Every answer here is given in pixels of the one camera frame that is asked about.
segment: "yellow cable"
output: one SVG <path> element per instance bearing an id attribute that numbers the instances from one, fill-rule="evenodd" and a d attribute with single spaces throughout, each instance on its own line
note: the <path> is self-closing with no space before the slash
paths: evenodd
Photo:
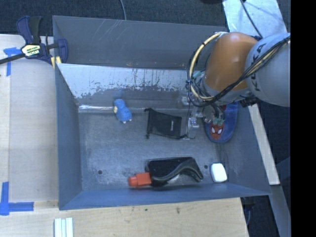
<path id="1" fill-rule="evenodd" d="M 201 52 L 201 50 L 210 42 L 212 41 L 213 39 L 215 39 L 216 37 L 220 36 L 223 32 L 217 32 L 215 33 L 214 35 L 212 35 L 211 37 L 209 37 L 206 41 L 204 41 L 202 43 L 202 45 L 199 46 L 199 48 L 196 50 L 196 53 L 194 54 L 193 56 L 193 59 L 191 61 L 191 64 L 190 64 L 190 70 L 189 70 L 189 78 L 191 78 L 192 76 L 192 73 L 193 73 L 193 69 L 194 69 L 194 65 L 195 65 L 195 62 L 199 56 L 199 53 Z M 200 95 L 197 94 L 197 92 L 194 90 L 193 86 L 191 85 L 190 87 L 191 89 L 191 92 L 194 94 L 194 96 L 202 99 L 202 100 L 211 100 L 213 97 L 202 97 Z"/>

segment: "white eraser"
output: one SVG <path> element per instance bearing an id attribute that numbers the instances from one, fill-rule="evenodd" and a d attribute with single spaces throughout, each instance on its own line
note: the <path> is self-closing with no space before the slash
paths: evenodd
<path id="1" fill-rule="evenodd" d="M 221 183 L 227 180 L 225 168 L 221 163 L 213 163 L 211 165 L 211 174 L 213 181 L 216 183 Z"/>

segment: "white object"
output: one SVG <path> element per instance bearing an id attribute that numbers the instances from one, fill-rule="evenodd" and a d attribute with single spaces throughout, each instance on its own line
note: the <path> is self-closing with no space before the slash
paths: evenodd
<path id="1" fill-rule="evenodd" d="M 54 237 L 74 237 L 72 218 L 54 220 Z"/>
<path id="2" fill-rule="evenodd" d="M 221 163 L 213 163 L 211 165 L 211 174 L 215 183 L 221 183 L 227 180 L 225 168 Z"/>

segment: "blue tape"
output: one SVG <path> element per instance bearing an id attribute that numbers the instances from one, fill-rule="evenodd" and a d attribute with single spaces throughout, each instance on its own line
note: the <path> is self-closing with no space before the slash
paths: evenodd
<path id="1" fill-rule="evenodd" d="M 0 215 L 8 216 L 16 211 L 34 211 L 34 202 L 9 203 L 9 182 L 2 183 Z"/>
<path id="2" fill-rule="evenodd" d="M 5 48 L 3 51 L 8 57 L 22 53 L 21 50 L 16 47 Z M 6 66 L 6 76 L 8 77 L 9 75 L 11 75 L 11 62 L 10 61 L 8 62 Z"/>

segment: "black floor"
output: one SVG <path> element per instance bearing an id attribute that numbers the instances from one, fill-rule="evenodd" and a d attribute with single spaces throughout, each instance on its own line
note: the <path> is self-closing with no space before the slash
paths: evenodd
<path id="1" fill-rule="evenodd" d="M 226 26 L 221 0 L 122 0 L 128 20 Z M 277 0 L 291 32 L 291 0 Z M 52 36 L 52 15 L 124 19 L 120 0 L 0 0 L 0 33 L 17 34 L 22 16 L 42 16 L 41 36 Z M 260 112 L 276 165 L 290 156 L 290 109 L 260 103 Z M 290 180 L 282 184 L 291 209 Z M 278 237 L 268 197 L 253 197 L 250 237 Z"/>

